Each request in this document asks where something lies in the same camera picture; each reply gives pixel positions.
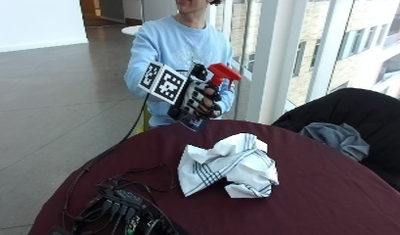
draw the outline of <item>red object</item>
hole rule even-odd
[[[240,75],[223,63],[212,64],[208,66],[208,71],[213,74],[209,83],[219,87],[221,85],[223,79],[228,80],[228,89],[233,80],[240,80]]]

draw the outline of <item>doorway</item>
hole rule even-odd
[[[120,0],[103,3],[102,0],[79,0],[83,27],[123,24]]]

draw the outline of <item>chair back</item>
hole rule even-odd
[[[312,122],[346,123],[360,133],[369,144],[361,164],[400,191],[400,101],[344,88],[285,112],[272,125],[300,132]]]

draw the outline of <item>striped napkin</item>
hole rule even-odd
[[[184,197],[223,177],[231,183],[225,186],[231,198],[268,197],[279,181],[275,161],[265,152],[267,144],[248,133],[220,140],[209,150],[186,145],[176,168]]]

